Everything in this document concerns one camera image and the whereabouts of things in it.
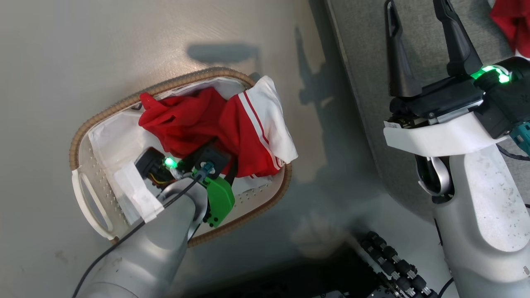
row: teal connector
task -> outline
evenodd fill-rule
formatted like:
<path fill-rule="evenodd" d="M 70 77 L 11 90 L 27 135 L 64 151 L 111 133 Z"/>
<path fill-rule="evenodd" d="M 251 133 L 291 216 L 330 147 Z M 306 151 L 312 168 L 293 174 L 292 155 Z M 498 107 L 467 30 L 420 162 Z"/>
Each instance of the teal connector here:
<path fill-rule="evenodd" d="M 519 125 L 510 133 L 515 144 L 530 156 L 530 122 Z"/>

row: floor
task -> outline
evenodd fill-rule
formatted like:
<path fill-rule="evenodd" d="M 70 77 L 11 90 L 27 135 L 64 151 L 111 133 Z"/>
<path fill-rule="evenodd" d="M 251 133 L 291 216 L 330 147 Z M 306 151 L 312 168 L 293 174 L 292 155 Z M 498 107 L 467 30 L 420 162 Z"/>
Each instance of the floor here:
<path fill-rule="evenodd" d="M 169 297 L 322 258 L 373 229 L 435 290 L 449 279 L 436 230 L 384 191 L 322 1 L 7 0 L 0 10 L 0 295 L 69 296 L 109 246 L 75 201 L 69 145 L 110 104 L 210 66 L 269 75 L 299 152 L 287 195 L 188 250 Z M 450 288 L 444 298 L 456 297 Z"/>

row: laundry basket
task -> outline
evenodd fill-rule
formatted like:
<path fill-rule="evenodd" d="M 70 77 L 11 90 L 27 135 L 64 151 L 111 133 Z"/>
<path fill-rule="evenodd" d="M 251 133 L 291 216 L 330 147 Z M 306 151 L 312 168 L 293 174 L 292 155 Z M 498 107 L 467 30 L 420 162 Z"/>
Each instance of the laundry basket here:
<path fill-rule="evenodd" d="M 131 113 L 141 109 L 139 95 L 144 92 L 161 99 L 172 95 L 186 95 L 198 89 L 215 86 L 227 99 L 251 88 L 254 84 L 253 79 L 232 69 L 210 68 L 165 81 L 131 95 L 81 125 L 70 147 L 70 168 L 77 202 L 94 229 L 111 242 L 116 242 L 128 232 L 132 223 L 126 219 L 120 200 L 116 198 L 113 183 L 109 183 L 112 178 L 108 178 L 108 171 L 98 160 L 100 158 L 94 154 L 89 138 L 92 130 L 98 129 L 99 125 L 111 125 L 110 121 L 120 113 Z M 290 180 L 291 165 L 285 164 L 266 185 L 236 195 L 234 207 L 221 225 L 217 228 L 201 225 L 188 242 L 189 246 L 201 244 L 234 230 L 267 211 L 283 197 Z"/>

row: black cable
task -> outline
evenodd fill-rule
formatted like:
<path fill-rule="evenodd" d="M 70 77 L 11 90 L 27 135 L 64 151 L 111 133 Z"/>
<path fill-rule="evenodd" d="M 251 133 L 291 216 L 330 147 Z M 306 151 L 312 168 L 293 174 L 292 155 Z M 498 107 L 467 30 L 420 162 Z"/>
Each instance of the black cable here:
<path fill-rule="evenodd" d="M 522 161 L 530 161 L 529 156 L 523 156 L 523 155 L 517 155 L 513 153 L 509 153 L 506 149 L 502 148 L 500 145 L 497 144 L 497 148 L 499 149 L 500 153 L 506 155 L 507 157 L 514 159 L 514 160 L 522 160 Z"/>
<path fill-rule="evenodd" d="M 451 277 L 450 280 L 447 281 L 447 283 L 445 283 L 444 287 L 441 288 L 440 290 L 440 293 L 438 294 L 438 298 L 441 298 L 441 296 L 445 293 L 445 290 L 447 290 L 447 288 L 454 282 L 454 278 Z"/>
<path fill-rule="evenodd" d="M 193 187 L 195 185 L 195 183 L 197 183 L 199 181 L 200 178 L 201 178 L 201 176 L 197 175 L 197 177 L 195 177 L 195 179 L 193 180 L 192 183 L 190 183 L 188 186 L 186 186 L 186 188 L 184 188 L 181 192 L 179 192 L 174 198 L 172 198 L 171 200 L 169 200 L 168 202 L 166 202 L 164 204 L 164 209 L 168 208 L 169 205 L 174 203 L 178 198 L 182 197 L 182 195 L 184 195 L 186 192 L 188 192 L 188 190 L 190 190 L 191 187 Z M 129 237 L 131 237 L 134 233 L 136 233 L 138 230 L 140 230 L 140 228 L 143 227 L 144 225 L 145 225 L 145 222 L 142 221 L 132 231 L 130 231 L 127 235 L 123 236 L 123 238 L 121 238 L 118 242 L 116 242 L 116 244 L 114 244 L 113 246 L 109 247 L 104 253 L 102 253 L 98 258 L 96 258 L 92 262 L 92 264 L 90 264 L 88 269 L 85 271 L 85 274 L 83 274 L 83 276 L 81 277 L 81 280 L 77 284 L 77 287 L 75 288 L 74 295 L 72 295 L 72 298 L 77 297 L 77 294 L 79 293 L 79 290 L 81 289 L 81 286 L 83 285 L 83 282 L 85 281 L 86 277 L 89 275 L 90 271 L 92 271 L 92 269 L 94 269 L 94 266 L 96 266 L 99 263 L 99 261 L 101 261 L 111 251 L 116 249 L 116 247 L 118 247 L 118 245 L 122 244 L 125 240 L 127 240 Z"/>

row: red stripe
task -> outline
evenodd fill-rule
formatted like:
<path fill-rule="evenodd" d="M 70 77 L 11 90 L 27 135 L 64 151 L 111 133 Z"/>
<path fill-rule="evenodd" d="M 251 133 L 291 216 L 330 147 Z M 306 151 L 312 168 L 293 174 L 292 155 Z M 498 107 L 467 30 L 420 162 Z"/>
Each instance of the red stripe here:
<path fill-rule="evenodd" d="M 243 94 L 245 94 L 246 101 L 249 103 L 249 106 L 252 109 L 252 112 L 254 113 L 254 116 L 256 116 L 256 119 L 258 120 L 258 124 L 260 125 L 260 128 L 261 128 L 261 135 L 263 136 L 263 139 L 265 140 L 265 142 L 267 142 L 267 144 L 268 144 L 269 140 L 267 140 L 267 137 L 265 137 L 265 131 L 263 130 L 263 126 L 261 125 L 260 118 L 258 117 L 258 114 L 256 113 L 256 110 L 254 110 L 254 107 L 250 103 L 250 99 L 249 99 L 249 96 L 246 95 L 246 91 L 244 91 Z"/>

